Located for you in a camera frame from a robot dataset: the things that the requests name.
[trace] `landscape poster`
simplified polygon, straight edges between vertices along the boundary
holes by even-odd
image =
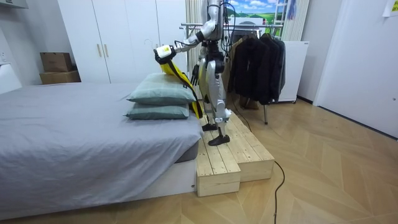
[[[236,17],[261,18],[265,25],[274,23],[277,1],[278,0],[230,0],[229,3],[234,6]],[[227,10],[228,17],[233,17],[233,10],[230,7]]]

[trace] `floor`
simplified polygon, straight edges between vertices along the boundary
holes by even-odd
[[[398,223],[398,142],[303,101],[242,111],[256,137],[283,167],[277,221]],[[279,168],[237,193],[153,198],[0,223],[273,223]]]

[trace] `robot leg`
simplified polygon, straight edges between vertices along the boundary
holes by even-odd
[[[201,52],[203,54],[205,53],[206,48],[202,47]],[[205,56],[202,56],[201,53],[201,59],[199,63],[199,69],[198,69],[198,83],[199,83],[199,89],[200,92],[203,96],[203,107],[205,109],[206,117],[207,117],[207,124],[203,125],[201,128],[203,131],[216,131],[217,126],[214,122],[214,114],[213,114],[213,109],[211,107],[210,101],[208,99],[208,86],[206,83],[206,59]]]
[[[208,99],[214,114],[214,121],[218,128],[218,137],[209,141],[210,146],[218,146],[229,142],[229,136],[225,133],[225,125],[231,116],[231,110],[225,108],[224,88],[221,74],[215,73],[216,62],[208,62],[206,69],[206,83],[208,85]]]
[[[209,102],[205,102],[203,100],[203,106],[205,108],[205,113],[207,117],[207,124],[203,125],[201,128],[203,131],[216,131],[217,125],[214,122],[213,110],[211,108],[211,104]]]

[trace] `wardrobe handle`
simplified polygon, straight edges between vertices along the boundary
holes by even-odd
[[[102,54],[101,54],[101,49],[100,49],[100,45],[99,45],[99,44],[97,44],[97,49],[98,49],[98,54],[99,54],[99,57],[102,57]]]
[[[105,54],[106,54],[107,57],[109,57],[109,55],[108,55],[108,48],[106,47],[106,44],[104,44],[104,45],[105,45]]]

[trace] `wooden plank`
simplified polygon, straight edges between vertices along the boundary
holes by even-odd
[[[270,179],[274,160],[244,162],[239,164],[239,167],[241,168],[241,182]]]
[[[227,143],[229,150],[235,158],[235,161],[239,164],[241,162],[249,162],[248,158],[244,154],[243,150],[240,148],[239,144],[236,142],[236,133],[229,130],[228,125],[225,127],[226,133],[229,135],[231,141]]]
[[[198,196],[209,196],[239,191],[241,172],[198,177]]]
[[[205,144],[205,146],[214,175],[228,173],[217,146],[209,146],[208,144]]]
[[[261,144],[261,142],[253,135],[253,133],[243,134],[246,141],[251,145],[261,160],[274,159],[269,151]]]
[[[198,156],[197,156],[197,176],[213,175],[210,160],[207,155],[205,143],[202,139],[199,140]]]
[[[248,161],[261,161],[260,157],[257,155],[255,150],[251,147],[251,145],[246,141],[243,134],[238,130],[238,128],[234,125],[233,122],[227,123],[228,130],[233,133],[233,141],[237,144],[246,155]]]
[[[234,112],[232,112],[229,119],[235,124],[235,126],[239,129],[241,133],[251,133],[248,127],[243,124],[243,122],[236,116]]]
[[[204,118],[200,120],[201,125],[205,125],[206,121]],[[208,142],[213,139],[213,136],[209,131],[205,131],[203,135],[203,140],[205,142],[205,147],[207,151],[207,155],[209,156],[211,168],[213,169],[213,174],[226,174],[228,171],[226,170],[226,166],[224,164],[223,158],[218,151],[216,146],[209,146]]]
[[[218,136],[218,131],[211,131],[210,132],[213,138]],[[221,158],[223,158],[225,167],[228,172],[239,172],[241,169],[238,166],[238,163],[236,163],[234,156],[232,155],[231,150],[229,150],[229,147],[226,144],[221,144],[217,146],[218,151],[220,152]]]
[[[237,127],[239,132],[241,132],[246,139],[246,141],[251,145],[256,154],[261,160],[274,159],[274,157],[268,152],[268,150],[261,144],[261,142],[255,137],[255,135],[243,124],[243,122],[232,113],[229,118],[234,125]]]

